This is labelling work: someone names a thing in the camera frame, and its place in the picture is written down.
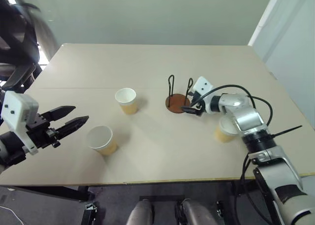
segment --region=wall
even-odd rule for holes
[[[315,127],[315,0],[278,0],[253,47]]]
[[[269,0],[25,0],[58,43],[246,45]]]

